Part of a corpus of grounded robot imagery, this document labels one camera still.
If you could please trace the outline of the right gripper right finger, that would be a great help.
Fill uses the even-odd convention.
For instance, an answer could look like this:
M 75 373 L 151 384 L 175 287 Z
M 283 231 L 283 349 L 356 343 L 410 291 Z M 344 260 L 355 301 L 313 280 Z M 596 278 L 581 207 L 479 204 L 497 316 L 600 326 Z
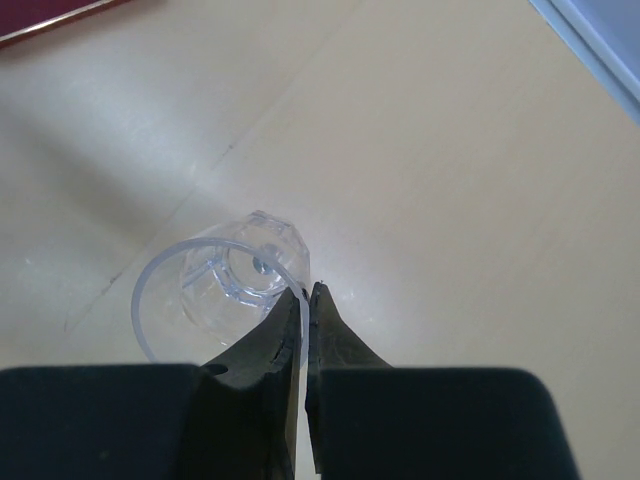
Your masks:
M 314 286 L 305 409 L 324 479 L 576 479 L 556 405 L 515 368 L 394 367 Z

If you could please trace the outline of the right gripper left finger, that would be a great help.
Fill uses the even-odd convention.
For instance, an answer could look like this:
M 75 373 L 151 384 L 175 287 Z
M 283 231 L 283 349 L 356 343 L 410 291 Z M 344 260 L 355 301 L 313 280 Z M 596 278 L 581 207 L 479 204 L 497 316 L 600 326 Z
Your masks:
M 5 479 L 290 479 L 304 299 L 191 364 L 1 374 Z

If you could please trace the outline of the clear glass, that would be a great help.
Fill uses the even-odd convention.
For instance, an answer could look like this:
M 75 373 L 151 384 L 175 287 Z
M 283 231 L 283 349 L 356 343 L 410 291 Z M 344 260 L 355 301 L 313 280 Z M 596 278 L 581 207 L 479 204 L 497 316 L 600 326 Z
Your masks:
M 211 226 L 157 254 L 133 288 L 136 340 L 152 363 L 204 364 L 292 293 L 309 336 L 310 252 L 294 224 L 263 211 Z

